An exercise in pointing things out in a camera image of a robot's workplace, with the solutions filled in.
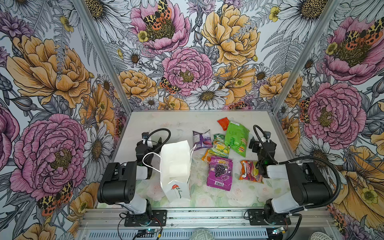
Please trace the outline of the red orange snack packet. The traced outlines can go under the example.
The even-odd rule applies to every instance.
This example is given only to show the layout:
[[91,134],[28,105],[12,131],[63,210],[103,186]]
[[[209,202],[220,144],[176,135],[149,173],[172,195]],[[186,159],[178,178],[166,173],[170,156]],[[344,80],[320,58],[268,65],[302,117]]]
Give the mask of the red orange snack packet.
[[263,176],[259,173],[257,163],[257,161],[242,160],[239,180],[263,184]]

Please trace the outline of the white paper bag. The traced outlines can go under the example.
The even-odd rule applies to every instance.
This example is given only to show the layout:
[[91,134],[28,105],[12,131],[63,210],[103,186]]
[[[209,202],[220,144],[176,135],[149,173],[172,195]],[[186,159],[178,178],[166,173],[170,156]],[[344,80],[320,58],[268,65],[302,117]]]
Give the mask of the white paper bag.
[[170,203],[191,199],[190,176],[194,150],[184,140],[165,144],[159,154],[147,153],[143,157],[143,161],[152,156],[160,158],[159,168],[151,168],[160,173],[160,185]]

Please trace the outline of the green chips bag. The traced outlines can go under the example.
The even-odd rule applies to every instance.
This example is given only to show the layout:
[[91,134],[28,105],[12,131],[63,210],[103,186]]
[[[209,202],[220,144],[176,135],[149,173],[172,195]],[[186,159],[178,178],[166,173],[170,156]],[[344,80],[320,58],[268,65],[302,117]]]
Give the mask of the green chips bag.
[[249,130],[242,124],[230,121],[225,135],[225,145],[242,157],[246,157]]

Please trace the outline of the small red sachet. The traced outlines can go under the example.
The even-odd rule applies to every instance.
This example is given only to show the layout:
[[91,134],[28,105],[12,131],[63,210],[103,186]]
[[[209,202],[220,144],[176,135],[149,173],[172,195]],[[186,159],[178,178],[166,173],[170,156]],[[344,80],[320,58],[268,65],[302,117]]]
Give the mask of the small red sachet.
[[228,126],[230,124],[230,120],[227,117],[217,120],[217,122],[220,124],[224,131],[228,129]]

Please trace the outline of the purple grape candy pouch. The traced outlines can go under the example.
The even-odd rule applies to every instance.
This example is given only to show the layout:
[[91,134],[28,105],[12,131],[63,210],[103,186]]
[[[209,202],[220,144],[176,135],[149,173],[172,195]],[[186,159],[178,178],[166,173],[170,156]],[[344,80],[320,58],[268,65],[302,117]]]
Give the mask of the purple grape candy pouch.
[[209,163],[207,186],[230,191],[233,182],[233,161],[226,158],[212,156]]

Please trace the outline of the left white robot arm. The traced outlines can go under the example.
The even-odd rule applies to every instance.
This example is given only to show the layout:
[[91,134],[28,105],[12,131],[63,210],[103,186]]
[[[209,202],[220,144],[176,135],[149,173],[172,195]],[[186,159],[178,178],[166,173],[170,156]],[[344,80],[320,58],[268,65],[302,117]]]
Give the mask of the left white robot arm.
[[[151,137],[158,132],[166,132],[168,136],[164,141],[159,139],[151,147],[149,145]],[[143,139],[137,143],[135,148],[135,161],[124,164],[109,163],[107,165],[97,191],[97,199],[99,203],[119,205],[127,209],[127,212],[133,216],[151,219],[152,207],[149,200],[136,194],[136,184],[137,181],[149,180],[152,177],[153,156],[159,154],[165,143],[169,141],[171,131],[161,128],[152,133],[144,133],[142,136]]]

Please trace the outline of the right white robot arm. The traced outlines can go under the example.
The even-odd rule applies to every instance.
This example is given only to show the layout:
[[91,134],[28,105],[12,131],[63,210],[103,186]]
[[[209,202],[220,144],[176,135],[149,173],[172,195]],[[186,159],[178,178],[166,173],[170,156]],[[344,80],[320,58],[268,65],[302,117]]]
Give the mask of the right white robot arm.
[[272,225],[295,213],[327,206],[339,196],[343,183],[333,164],[314,156],[278,162],[274,158],[277,145],[270,135],[258,125],[253,130],[256,136],[250,149],[258,155],[258,173],[265,179],[287,180],[290,186],[284,195],[267,200],[254,217]]

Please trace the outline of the small purple snack bag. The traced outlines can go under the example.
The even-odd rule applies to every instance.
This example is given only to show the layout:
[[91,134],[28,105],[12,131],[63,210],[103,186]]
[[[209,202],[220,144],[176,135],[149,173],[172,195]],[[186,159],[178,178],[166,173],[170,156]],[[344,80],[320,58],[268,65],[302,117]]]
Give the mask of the small purple snack bag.
[[213,146],[211,140],[211,131],[208,130],[205,133],[193,131],[193,142],[195,150],[210,149]]

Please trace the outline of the green yellow candy packet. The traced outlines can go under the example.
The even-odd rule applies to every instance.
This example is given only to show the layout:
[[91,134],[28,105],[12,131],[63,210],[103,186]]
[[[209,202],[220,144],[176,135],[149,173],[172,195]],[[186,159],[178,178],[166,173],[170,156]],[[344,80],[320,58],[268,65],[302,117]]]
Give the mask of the green yellow candy packet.
[[208,150],[210,154],[221,158],[229,157],[230,148],[225,144],[225,135],[215,134],[212,145],[213,146]]

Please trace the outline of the floral table mat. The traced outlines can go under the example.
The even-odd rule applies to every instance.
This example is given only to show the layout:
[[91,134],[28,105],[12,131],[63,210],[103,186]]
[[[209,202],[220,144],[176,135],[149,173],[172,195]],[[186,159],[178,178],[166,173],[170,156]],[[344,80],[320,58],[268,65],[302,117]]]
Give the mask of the floral table mat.
[[239,180],[242,156],[230,153],[233,160],[233,183],[230,191],[207,186],[208,163],[202,160],[206,151],[193,154],[190,179],[190,200],[170,203],[160,186],[160,175],[154,172],[149,180],[137,181],[136,194],[148,199],[153,208],[238,208],[262,207],[265,201],[278,198],[290,190],[287,180],[263,179],[262,183]]

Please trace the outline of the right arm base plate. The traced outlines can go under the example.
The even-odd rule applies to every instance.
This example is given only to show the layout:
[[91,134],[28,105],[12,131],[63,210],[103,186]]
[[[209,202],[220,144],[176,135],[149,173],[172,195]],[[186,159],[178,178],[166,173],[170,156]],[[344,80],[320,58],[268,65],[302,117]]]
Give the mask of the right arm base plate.
[[291,225],[289,215],[276,214],[275,212],[265,213],[262,209],[249,209],[246,211],[245,218],[250,222],[251,226],[258,225]]

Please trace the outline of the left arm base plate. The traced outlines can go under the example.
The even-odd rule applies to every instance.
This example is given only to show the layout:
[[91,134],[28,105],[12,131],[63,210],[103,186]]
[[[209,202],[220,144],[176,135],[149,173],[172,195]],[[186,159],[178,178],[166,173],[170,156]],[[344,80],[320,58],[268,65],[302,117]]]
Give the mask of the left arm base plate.
[[128,214],[125,217],[125,227],[165,227],[168,211],[152,210],[144,214]]

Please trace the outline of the aluminium front rail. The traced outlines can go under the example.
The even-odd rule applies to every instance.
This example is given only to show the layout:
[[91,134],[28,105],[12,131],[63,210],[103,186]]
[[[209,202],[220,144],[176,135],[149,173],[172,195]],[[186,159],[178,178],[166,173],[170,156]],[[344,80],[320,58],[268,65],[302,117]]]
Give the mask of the aluminium front rail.
[[[158,219],[164,221],[164,229],[192,229],[192,228],[247,228],[247,227],[278,227],[297,225],[298,217],[289,216],[290,223],[281,222],[275,225],[268,224],[263,218],[255,220],[248,217],[248,208],[165,208],[166,216]],[[124,224],[120,214],[123,209],[101,208],[88,210],[80,223],[80,230],[116,230],[118,224]],[[311,209],[301,212],[302,221],[300,226],[312,227],[333,227],[333,219],[325,208]]]

